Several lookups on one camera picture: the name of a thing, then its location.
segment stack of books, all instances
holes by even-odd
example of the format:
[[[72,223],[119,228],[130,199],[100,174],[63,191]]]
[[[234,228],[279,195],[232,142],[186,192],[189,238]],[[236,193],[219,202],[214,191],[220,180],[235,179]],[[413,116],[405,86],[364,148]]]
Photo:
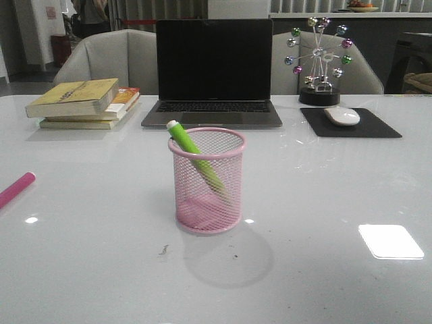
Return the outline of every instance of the stack of books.
[[[110,130],[138,102],[139,88],[118,79],[64,82],[26,106],[28,117],[43,117],[41,128]]]

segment pink pen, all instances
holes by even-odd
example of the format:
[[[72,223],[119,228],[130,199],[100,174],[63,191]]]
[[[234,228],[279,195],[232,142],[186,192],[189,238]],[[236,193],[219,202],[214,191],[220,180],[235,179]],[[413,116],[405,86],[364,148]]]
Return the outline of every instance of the pink pen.
[[[32,172],[27,172],[20,179],[16,180],[13,184],[7,187],[0,193],[0,208],[3,208],[9,201],[14,199],[21,191],[27,188],[36,176]]]

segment office chair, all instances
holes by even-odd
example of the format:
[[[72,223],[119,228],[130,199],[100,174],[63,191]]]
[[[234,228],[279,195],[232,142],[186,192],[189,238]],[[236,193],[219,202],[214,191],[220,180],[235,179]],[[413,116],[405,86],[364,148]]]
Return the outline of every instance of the office chair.
[[[103,78],[119,78],[120,86],[157,95],[156,35],[125,29],[87,37],[72,51],[53,83]]]
[[[271,94],[273,95],[297,95],[304,87],[304,77],[307,76],[308,69],[311,68],[312,60],[304,66],[304,71],[300,74],[294,74],[292,68],[298,65],[295,61],[293,65],[286,65],[285,58],[290,55],[299,57],[303,55],[312,55],[312,49],[315,48],[315,36],[312,32],[301,32],[300,44],[307,46],[288,47],[287,40],[292,38],[291,32],[276,34],[273,36],[273,52],[271,66]],[[321,44],[323,48],[333,48],[341,44],[342,37],[333,35],[323,35]],[[343,53],[341,49],[336,50],[336,54]],[[381,95],[384,93],[383,85],[374,73],[362,53],[355,45],[348,49],[348,54],[352,58],[350,64],[342,66],[344,74],[341,78],[330,77],[330,82],[338,88],[343,95]],[[300,59],[300,64],[304,63],[308,57]]]

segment computer mouse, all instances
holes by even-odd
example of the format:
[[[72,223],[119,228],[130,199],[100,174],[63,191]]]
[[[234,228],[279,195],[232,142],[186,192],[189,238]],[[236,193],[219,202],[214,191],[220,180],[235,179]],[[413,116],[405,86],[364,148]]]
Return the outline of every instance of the computer mouse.
[[[338,126],[353,126],[360,121],[360,116],[351,108],[328,107],[324,108],[324,112],[330,121]]]

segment silver laptop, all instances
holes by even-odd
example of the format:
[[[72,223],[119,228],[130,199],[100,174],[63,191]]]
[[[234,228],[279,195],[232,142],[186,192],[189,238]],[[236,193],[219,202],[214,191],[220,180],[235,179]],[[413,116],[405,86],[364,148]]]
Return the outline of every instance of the silver laptop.
[[[269,19],[159,20],[159,100],[144,127],[272,128]]]

